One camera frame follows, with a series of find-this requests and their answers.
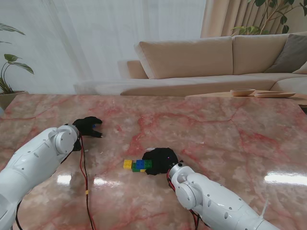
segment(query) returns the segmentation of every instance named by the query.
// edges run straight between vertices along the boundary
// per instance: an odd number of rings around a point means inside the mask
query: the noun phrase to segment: wooden bowl
[[[252,94],[255,91],[255,89],[235,89],[231,90],[231,95],[235,97],[244,97]]]

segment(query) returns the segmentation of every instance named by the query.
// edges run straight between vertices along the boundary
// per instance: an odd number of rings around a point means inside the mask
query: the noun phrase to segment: pink marble surface
[[[0,169],[42,130],[90,115],[104,121],[105,135],[84,139],[98,229],[194,229],[165,175],[122,168],[152,147],[172,148],[259,214],[268,198],[265,218],[280,229],[307,228],[307,119],[291,100],[22,94],[0,118]],[[79,160],[73,152],[24,198],[24,230],[90,229]]]

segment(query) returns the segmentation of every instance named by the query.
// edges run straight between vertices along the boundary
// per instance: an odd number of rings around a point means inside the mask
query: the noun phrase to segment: white curtain
[[[75,93],[82,81],[118,81],[118,62],[137,59],[141,40],[196,39],[206,0],[1,0],[3,54],[21,58],[35,72],[10,67],[7,81],[30,93]]]

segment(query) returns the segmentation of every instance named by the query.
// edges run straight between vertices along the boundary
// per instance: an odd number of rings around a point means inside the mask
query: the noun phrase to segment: yellow lego brick
[[[124,169],[131,170],[131,168],[132,168],[132,160],[125,160],[124,161]]]

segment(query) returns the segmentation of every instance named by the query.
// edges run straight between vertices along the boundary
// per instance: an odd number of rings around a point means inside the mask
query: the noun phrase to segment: beige curtain
[[[253,0],[207,0],[201,37],[230,36],[236,26],[262,26],[265,5],[257,7]],[[270,34],[279,34],[282,30],[280,18],[270,21],[265,26]]]

